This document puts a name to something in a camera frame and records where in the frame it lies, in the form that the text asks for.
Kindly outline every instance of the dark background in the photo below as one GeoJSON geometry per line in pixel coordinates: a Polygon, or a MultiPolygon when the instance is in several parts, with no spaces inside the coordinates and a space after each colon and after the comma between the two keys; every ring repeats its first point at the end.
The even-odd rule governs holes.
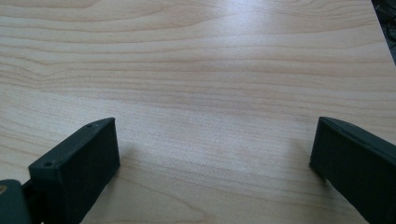
{"type": "Polygon", "coordinates": [[[372,2],[396,64],[396,0],[372,0],[372,2]]]}

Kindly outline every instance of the wooden table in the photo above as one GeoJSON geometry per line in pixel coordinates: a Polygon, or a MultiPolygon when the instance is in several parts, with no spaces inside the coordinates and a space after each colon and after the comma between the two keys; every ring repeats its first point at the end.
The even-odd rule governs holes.
{"type": "Polygon", "coordinates": [[[369,0],[0,3],[0,179],[115,117],[83,223],[365,223],[308,167],[319,116],[396,143],[369,0]]]}

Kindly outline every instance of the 3d-printed part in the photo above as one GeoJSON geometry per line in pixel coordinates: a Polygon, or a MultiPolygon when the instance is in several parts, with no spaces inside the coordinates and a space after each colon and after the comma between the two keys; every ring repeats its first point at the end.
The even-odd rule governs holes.
{"type": "Polygon", "coordinates": [[[370,223],[396,223],[393,144],[353,124],[319,118],[310,166],[370,223]]]}
{"type": "Polygon", "coordinates": [[[87,124],[33,162],[22,187],[0,182],[0,224],[78,224],[119,167],[115,120],[87,124]]]}

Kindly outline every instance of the wood grain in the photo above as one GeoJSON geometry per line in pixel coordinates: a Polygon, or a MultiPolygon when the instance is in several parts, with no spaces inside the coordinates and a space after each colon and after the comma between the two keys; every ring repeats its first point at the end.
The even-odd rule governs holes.
{"type": "Polygon", "coordinates": [[[309,168],[319,116],[396,143],[366,0],[0,1],[0,179],[115,117],[83,223],[365,223],[309,168]]]}

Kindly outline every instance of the small hole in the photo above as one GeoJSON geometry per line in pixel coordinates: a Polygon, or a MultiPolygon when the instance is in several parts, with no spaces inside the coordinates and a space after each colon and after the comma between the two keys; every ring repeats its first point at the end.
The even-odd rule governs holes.
{"type": "Polygon", "coordinates": [[[6,192],[7,186],[6,185],[0,185],[0,194],[6,192]]]}
{"type": "Polygon", "coordinates": [[[44,163],[44,167],[49,167],[51,166],[53,163],[50,161],[47,161],[46,163],[44,163]]]}

